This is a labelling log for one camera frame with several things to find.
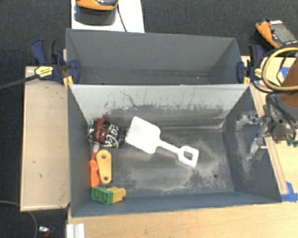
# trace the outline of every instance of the bin floor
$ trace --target bin floor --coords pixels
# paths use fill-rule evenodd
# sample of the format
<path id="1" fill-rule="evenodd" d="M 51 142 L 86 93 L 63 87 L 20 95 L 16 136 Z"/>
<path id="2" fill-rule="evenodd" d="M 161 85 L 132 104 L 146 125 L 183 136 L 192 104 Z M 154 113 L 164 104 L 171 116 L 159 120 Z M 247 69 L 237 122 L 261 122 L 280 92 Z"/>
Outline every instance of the bin floor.
<path id="1" fill-rule="evenodd" d="M 157 148 L 147 154 L 133 146 L 113 149 L 112 186 L 124 187 L 126 197 L 188 195 L 234 191 L 221 132 L 161 134 L 177 147 L 189 145 L 200 151 L 196 168 Z"/>

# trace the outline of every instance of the white plastic shovel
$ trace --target white plastic shovel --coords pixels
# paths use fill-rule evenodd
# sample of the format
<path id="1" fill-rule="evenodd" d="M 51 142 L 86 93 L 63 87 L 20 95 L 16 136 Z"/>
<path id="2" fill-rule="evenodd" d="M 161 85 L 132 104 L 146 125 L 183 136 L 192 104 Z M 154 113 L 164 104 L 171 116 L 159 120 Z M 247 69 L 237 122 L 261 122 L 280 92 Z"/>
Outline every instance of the white plastic shovel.
<path id="1" fill-rule="evenodd" d="M 160 139 L 159 127 L 139 117 L 133 118 L 127 132 L 126 142 L 149 154 L 155 153 L 157 147 L 162 147 L 178 155 L 178 159 L 181 163 L 193 168 L 197 165 L 199 157 L 199 151 L 197 149 L 187 145 L 178 148 L 162 141 Z M 189 153 L 191 158 L 187 158 L 184 155 L 185 152 Z"/>

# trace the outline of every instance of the white paper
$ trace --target white paper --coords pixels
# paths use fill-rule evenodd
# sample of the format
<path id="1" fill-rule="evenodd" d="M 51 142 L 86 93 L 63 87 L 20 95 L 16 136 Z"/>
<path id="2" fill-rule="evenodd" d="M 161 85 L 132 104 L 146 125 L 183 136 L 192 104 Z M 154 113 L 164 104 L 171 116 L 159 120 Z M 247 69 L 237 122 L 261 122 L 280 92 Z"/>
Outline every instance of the white paper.
<path id="1" fill-rule="evenodd" d="M 120 17 L 117 14 L 116 21 L 110 26 L 90 26 L 77 22 L 74 18 L 75 0 L 72 0 L 72 28 L 86 30 L 104 30 L 104 31 L 121 31 L 124 32 L 124 27 Z M 143 13 L 140 0 L 119 0 L 119 9 L 121 17 L 124 21 L 128 32 L 144 33 Z"/>

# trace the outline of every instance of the screen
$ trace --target screen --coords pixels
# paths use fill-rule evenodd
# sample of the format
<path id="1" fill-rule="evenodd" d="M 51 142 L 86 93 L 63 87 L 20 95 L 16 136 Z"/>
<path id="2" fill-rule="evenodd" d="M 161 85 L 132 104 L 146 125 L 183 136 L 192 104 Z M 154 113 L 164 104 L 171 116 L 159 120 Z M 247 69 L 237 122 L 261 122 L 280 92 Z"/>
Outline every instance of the screen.
<path id="1" fill-rule="evenodd" d="M 296 40 L 296 38 L 292 35 L 292 33 L 283 24 L 273 25 L 271 29 L 275 30 L 275 35 L 283 43 Z"/>

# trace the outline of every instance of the wooden board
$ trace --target wooden board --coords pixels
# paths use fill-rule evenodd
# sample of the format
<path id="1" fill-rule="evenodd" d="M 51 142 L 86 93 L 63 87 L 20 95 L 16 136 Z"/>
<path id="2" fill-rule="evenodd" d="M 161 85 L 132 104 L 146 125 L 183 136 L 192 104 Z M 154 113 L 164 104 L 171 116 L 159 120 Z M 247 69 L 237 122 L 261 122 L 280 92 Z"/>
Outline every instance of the wooden board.
<path id="1" fill-rule="evenodd" d="M 35 67 L 26 68 L 26 76 Z M 66 154 L 66 91 L 35 79 L 24 89 L 20 210 L 66 208 L 70 202 Z"/>

